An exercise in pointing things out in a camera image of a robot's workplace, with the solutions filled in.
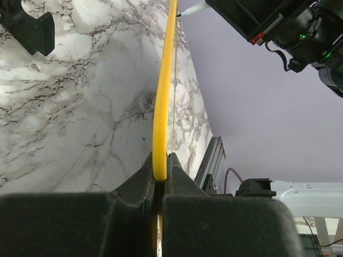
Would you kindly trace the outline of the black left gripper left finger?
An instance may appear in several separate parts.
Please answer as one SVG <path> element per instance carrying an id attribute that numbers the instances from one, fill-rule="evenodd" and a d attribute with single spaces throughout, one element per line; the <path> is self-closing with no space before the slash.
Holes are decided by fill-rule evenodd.
<path id="1" fill-rule="evenodd" d="M 111 192 L 1 196 L 1 256 L 155 256 L 152 157 Z"/>

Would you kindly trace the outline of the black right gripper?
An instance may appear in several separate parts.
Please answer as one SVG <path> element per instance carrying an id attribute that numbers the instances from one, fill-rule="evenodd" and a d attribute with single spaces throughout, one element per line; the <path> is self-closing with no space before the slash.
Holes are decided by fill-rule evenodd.
<path id="1" fill-rule="evenodd" d="M 342 72 L 342 1 L 211 0 L 248 42 L 274 43 L 285 71 Z"/>

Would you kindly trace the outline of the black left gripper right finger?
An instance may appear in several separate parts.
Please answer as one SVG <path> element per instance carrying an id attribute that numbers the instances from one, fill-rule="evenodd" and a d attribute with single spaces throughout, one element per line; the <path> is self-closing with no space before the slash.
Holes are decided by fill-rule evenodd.
<path id="1" fill-rule="evenodd" d="M 247 179 L 235 195 L 209 195 L 167 161 L 163 256 L 304 256 L 293 217 L 269 179 Z"/>

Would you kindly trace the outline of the white whiteboard marker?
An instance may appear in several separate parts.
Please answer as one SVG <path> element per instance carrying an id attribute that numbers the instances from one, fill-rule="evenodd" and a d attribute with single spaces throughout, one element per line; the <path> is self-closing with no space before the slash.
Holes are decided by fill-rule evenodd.
<path id="1" fill-rule="evenodd" d="M 176 17 L 184 17 L 184 16 L 189 16 L 192 15 L 196 12 L 202 11 L 202 10 L 206 10 L 208 9 L 210 6 L 205 2 L 201 2 L 199 4 L 196 4 L 192 7 L 187 8 L 186 10 L 180 12 L 179 14 L 176 15 Z"/>

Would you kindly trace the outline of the yellow framed whiteboard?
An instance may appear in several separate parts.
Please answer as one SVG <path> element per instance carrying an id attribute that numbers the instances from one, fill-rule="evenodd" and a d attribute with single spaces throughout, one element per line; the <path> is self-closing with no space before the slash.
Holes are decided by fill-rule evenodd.
<path id="1" fill-rule="evenodd" d="M 161 66 L 156 92 L 152 133 L 152 170 L 155 179 L 156 198 L 156 246 L 157 256 L 162 253 L 162 199 L 167 180 L 167 141 L 169 94 L 172 78 L 173 50 L 177 45 L 177 5 L 178 1 L 169 2 L 168 19 L 163 44 Z"/>

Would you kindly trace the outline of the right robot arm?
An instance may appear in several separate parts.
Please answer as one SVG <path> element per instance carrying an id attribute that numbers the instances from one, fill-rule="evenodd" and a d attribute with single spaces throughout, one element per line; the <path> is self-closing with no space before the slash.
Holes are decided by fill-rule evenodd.
<path id="1" fill-rule="evenodd" d="M 342 1 L 208 1 L 253 45 L 276 45 L 285 71 L 317 70 L 321 82 L 342 96 Z M 294 217 L 315 219 L 310 229 L 317 256 L 342 256 L 342 183 L 287 183 L 248 179 L 238 196 L 266 196 L 282 201 Z M 339 223 L 329 239 L 327 218 Z"/>

